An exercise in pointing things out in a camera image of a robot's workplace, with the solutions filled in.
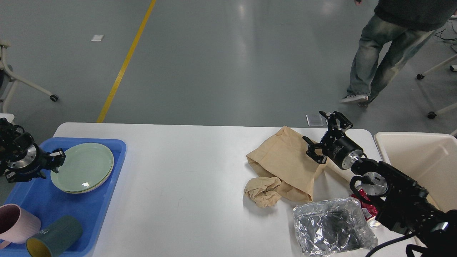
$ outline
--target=sneaker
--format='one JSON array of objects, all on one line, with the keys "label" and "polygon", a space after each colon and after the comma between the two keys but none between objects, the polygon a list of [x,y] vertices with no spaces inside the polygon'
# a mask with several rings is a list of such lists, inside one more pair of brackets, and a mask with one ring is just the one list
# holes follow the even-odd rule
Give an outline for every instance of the sneaker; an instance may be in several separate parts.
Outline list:
[{"label": "sneaker", "polygon": [[368,101],[368,96],[365,95],[348,95],[345,98],[340,100],[340,103],[356,103],[356,102],[366,102]]}]

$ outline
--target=person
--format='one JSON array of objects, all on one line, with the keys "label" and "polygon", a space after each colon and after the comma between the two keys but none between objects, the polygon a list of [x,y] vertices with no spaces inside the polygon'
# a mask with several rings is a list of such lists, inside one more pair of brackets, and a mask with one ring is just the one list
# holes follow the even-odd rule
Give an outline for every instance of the person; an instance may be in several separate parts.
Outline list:
[{"label": "person", "polygon": [[[362,1],[354,0],[356,5]],[[457,0],[379,0],[374,13],[362,30],[341,103],[371,103],[433,32],[457,13]],[[390,41],[378,66],[379,53]]]}]

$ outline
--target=stack of plates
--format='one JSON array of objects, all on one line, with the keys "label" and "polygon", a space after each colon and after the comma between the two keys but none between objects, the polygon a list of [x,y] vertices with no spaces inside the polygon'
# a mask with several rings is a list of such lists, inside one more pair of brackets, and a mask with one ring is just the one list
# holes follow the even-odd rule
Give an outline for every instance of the stack of plates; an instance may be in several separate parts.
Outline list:
[{"label": "stack of plates", "polygon": [[87,193],[102,185],[114,167],[111,150],[101,144],[84,143],[65,151],[58,173],[51,172],[53,184],[66,193]]}]

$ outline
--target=dark sweater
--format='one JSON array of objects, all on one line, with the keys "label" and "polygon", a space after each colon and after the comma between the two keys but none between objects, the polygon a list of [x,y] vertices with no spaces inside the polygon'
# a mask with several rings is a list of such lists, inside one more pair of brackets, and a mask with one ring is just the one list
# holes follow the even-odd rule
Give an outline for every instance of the dark sweater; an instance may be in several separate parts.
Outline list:
[{"label": "dark sweater", "polygon": [[457,0],[379,0],[374,13],[402,27],[432,31],[442,27],[457,9]]}]

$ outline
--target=white table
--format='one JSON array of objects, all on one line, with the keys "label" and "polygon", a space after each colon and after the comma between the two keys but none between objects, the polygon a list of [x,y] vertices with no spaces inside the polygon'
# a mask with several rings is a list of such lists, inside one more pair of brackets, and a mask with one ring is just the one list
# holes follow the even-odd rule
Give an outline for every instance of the white table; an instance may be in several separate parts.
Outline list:
[{"label": "white table", "polygon": [[0,118],[6,118],[8,122],[12,122],[14,119],[14,114],[11,113],[0,113]]},{"label": "white table", "polygon": [[[127,155],[93,256],[303,256],[293,228],[293,202],[261,209],[243,196],[256,174],[246,154],[280,128],[64,123],[55,137],[121,139]],[[294,128],[319,141],[324,128]],[[369,158],[372,135],[350,129]],[[316,180],[315,200],[346,197],[333,171]],[[374,229],[382,243],[401,235]],[[413,239],[380,250],[404,255]],[[366,249],[332,256],[365,256]]]}]

